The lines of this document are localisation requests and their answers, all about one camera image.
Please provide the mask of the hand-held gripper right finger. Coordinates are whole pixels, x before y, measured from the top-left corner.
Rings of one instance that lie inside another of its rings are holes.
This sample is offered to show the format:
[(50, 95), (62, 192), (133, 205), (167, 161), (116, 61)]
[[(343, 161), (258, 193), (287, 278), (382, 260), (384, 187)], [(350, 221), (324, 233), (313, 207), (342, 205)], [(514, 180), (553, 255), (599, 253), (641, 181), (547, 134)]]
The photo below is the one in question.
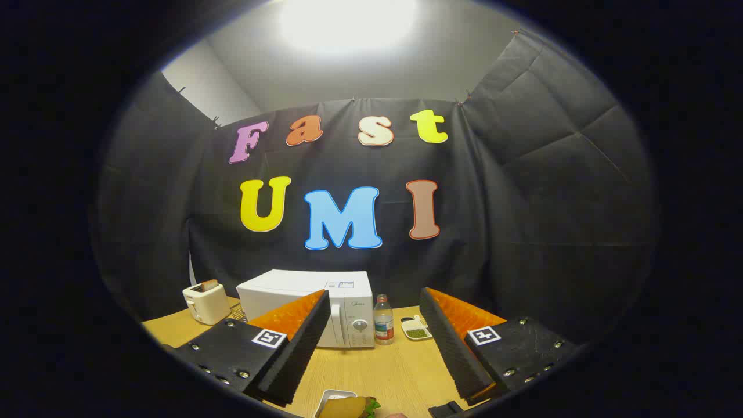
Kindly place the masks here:
[(523, 391), (581, 348), (530, 316), (504, 319), (429, 287), (419, 308), (468, 405)]

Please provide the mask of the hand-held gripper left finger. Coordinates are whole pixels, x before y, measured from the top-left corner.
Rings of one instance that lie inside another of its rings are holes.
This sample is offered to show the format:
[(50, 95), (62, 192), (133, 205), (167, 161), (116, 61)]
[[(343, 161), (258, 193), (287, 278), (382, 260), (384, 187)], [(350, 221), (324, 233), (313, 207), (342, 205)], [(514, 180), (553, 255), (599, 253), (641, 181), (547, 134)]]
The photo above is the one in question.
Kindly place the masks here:
[(174, 355), (231, 391), (286, 406), (330, 315), (329, 291), (321, 289), (247, 323), (226, 318)]

